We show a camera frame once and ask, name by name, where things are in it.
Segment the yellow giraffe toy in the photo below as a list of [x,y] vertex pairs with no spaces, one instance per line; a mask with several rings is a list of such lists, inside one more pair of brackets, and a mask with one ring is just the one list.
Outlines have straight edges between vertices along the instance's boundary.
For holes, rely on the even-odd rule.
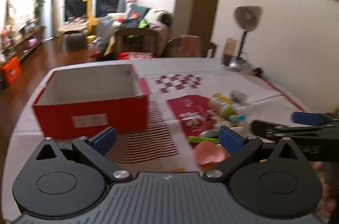
[[87,17],[87,21],[89,22],[87,24],[87,28],[88,28],[88,32],[91,33],[92,26],[98,25],[98,19],[92,15],[92,10],[91,10],[92,0],[83,0],[82,2],[86,2],[86,17]]

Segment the open cardboard box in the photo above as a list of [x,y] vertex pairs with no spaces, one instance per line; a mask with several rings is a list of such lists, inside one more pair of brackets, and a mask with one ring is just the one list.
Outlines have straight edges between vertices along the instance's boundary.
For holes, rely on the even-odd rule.
[[147,129],[150,91],[132,64],[53,72],[33,103],[46,137],[92,137],[107,126],[118,134]]

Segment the wooden floor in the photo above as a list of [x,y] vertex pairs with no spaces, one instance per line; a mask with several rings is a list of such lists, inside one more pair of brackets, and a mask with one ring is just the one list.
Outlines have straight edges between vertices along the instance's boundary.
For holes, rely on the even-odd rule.
[[18,118],[34,89],[48,71],[55,67],[95,61],[87,49],[61,52],[57,38],[40,45],[21,66],[22,74],[0,95],[0,177],[8,143]]

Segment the gray gripper base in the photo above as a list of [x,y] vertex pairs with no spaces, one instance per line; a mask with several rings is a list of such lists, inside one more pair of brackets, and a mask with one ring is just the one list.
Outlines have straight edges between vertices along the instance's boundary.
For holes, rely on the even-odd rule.
[[198,173],[140,173],[115,184],[90,211],[64,220],[24,214],[17,224],[321,224],[313,215],[290,220],[257,216],[236,203],[220,183]]

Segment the hand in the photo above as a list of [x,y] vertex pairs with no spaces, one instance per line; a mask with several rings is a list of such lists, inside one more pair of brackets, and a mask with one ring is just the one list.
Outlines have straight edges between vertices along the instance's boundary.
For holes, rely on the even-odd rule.
[[[316,162],[313,164],[315,171],[324,171],[322,163]],[[331,214],[336,208],[337,204],[334,198],[330,197],[330,188],[326,183],[322,184],[322,196],[318,205],[318,212],[316,215],[323,218],[331,218]]]

